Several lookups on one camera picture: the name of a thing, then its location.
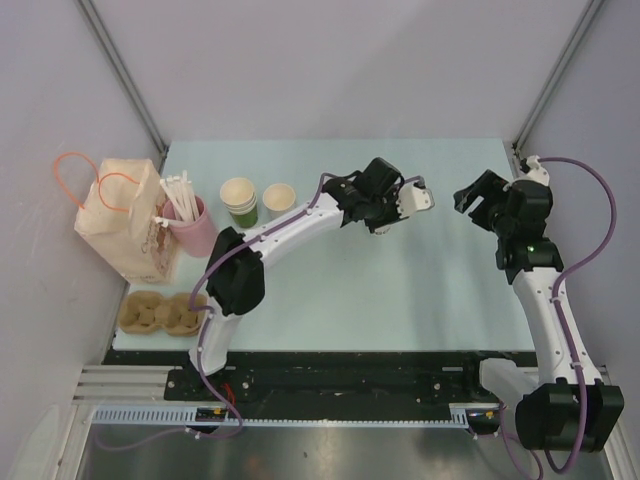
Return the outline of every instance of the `metal floor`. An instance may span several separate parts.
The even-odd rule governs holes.
[[[453,429],[255,427],[230,440],[196,441],[176,433],[120,453],[100,450],[91,440],[99,435],[103,444],[127,445],[165,428],[93,426],[78,480],[522,478],[501,438],[474,441],[466,431]],[[524,453],[519,458],[529,462]],[[543,465],[547,480],[612,478],[604,454],[582,455],[571,474],[562,477],[544,459]]]

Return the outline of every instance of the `pink cup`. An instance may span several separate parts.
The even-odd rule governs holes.
[[[216,238],[218,238],[218,230],[213,221],[211,221],[207,206],[200,197],[196,197],[196,203],[198,204],[200,216],[195,222],[186,227],[170,225],[169,229],[188,255],[192,257],[208,257],[213,251]],[[164,204],[162,216],[169,220],[176,220],[176,212],[171,202],[167,201]]]

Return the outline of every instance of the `white wall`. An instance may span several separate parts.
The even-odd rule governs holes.
[[[3,2],[0,15],[0,478],[48,405],[71,399],[105,342],[123,280],[73,231],[51,171],[154,154],[71,0]],[[82,160],[62,172],[85,196]]]
[[[627,430],[640,452],[640,3],[608,2],[548,111],[528,154],[569,156],[594,166],[617,197],[618,229],[607,250],[568,280],[590,354],[605,363],[626,399]],[[551,238],[567,265],[604,236],[608,204],[598,184],[572,167],[550,167]]]
[[[512,140],[586,0],[97,0],[172,140]]]

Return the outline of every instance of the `metal frame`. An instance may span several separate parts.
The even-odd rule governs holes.
[[[136,423],[126,420],[123,416],[114,415],[118,411],[118,407],[114,405],[128,406],[147,406],[149,411],[162,412],[165,411],[184,411],[190,412],[194,406],[207,406],[216,408],[222,406],[219,402],[166,402],[159,394],[164,389],[167,381],[167,374],[172,367],[122,367],[122,366],[88,366],[84,369],[78,388],[74,396],[73,414],[71,426],[66,437],[64,451],[61,454],[57,465],[57,471],[52,472],[52,477],[56,480],[75,480],[81,468],[82,456],[85,445],[89,438],[89,430],[93,423],[93,417],[99,409],[104,414],[101,415],[100,423]],[[538,370],[536,368],[522,368],[524,373],[537,379]],[[603,372],[605,383],[610,383],[606,370]],[[433,424],[413,425],[399,423],[388,424],[364,424],[356,422],[254,422],[251,426],[316,426],[316,427],[396,427],[396,428],[465,428],[468,425],[465,411],[472,409],[478,410],[495,410],[498,405],[495,403],[486,404],[450,404],[452,419],[450,424],[447,422],[436,422]],[[120,407],[120,410],[126,412],[131,409]],[[157,422],[138,422],[154,425],[176,425],[175,422],[167,423],[166,416],[158,416]],[[616,425],[611,434],[604,452],[607,457],[609,467],[614,480],[634,480],[640,478],[638,476],[638,466],[634,464],[634,458],[627,448],[626,433],[624,426]]]
[[[558,88],[558,85],[560,85],[560,82],[564,78],[571,61],[576,55],[576,52],[584,43],[584,40],[587,38],[587,33],[591,30],[591,27],[598,18],[598,15],[602,11],[602,7],[604,7],[606,2],[607,0],[589,0],[589,3],[582,11],[582,15],[580,16],[578,23],[571,32],[569,40],[565,44],[560,57],[556,60],[555,65],[551,69],[551,73],[549,74],[549,77],[547,77],[547,80],[542,87],[542,91],[538,95],[538,98],[536,98],[531,111],[527,115],[524,124],[520,128],[520,131],[513,142],[513,148],[516,153],[520,152],[524,144],[529,139],[531,131],[538,123],[538,120],[549,104],[549,101]]]
[[[163,162],[168,150],[167,144],[162,139],[158,126],[142,99],[142,95],[133,81],[133,78],[124,63],[122,56],[118,52],[115,43],[111,39],[111,35],[109,35],[109,31],[107,30],[100,13],[96,9],[93,0],[75,0],[75,3],[80,10],[80,14],[86,20],[89,29],[95,36],[98,46],[100,47],[100,50],[102,50],[102,53],[104,53],[105,58],[111,67],[111,71],[122,87],[127,100],[129,100],[133,110],[142,122],[149,139],[155,146],[156,150],[158,150],[161,162]]]

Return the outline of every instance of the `shopping bag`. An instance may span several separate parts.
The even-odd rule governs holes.
[[[96,180],[84,203],[68,190],[58,174],[63,158],[84,158]],[[86,155],[68,152],[54,163],[54,173],[67,195],[78,205],[74,229],[120,275],[131,283],[167,283],[176,259],[177,241],[157,224],[166,195],[153,163],[107,158],[100,170]]]

